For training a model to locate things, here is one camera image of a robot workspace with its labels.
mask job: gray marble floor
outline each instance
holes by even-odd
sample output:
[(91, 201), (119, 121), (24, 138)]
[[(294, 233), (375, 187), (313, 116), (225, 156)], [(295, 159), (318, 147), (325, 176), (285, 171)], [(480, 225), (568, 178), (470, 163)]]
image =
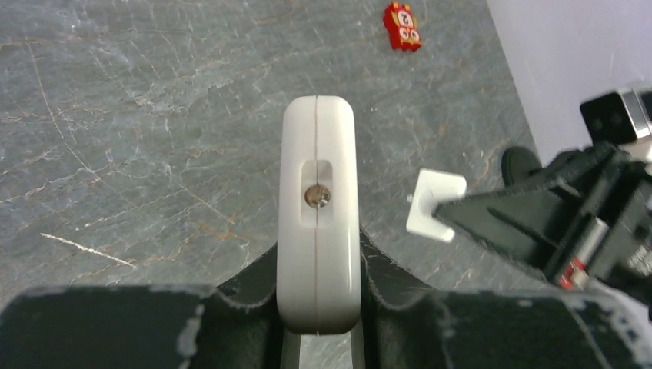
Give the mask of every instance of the gray marble floor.
[[(415, 54), (391, 50), (388, 4), (0, 0), (0, 307), (38, 284), (235, 274), (276, 239), (283, 110), (315, 94), (354, 108), (382, 250), (437, 288), (540, 288), (405, 231), (420, 168), (483, 191), (533, 143), (484, 1), (412, 3)], [(346, 342), (304, 339), (303, 365), (349, 367)]]

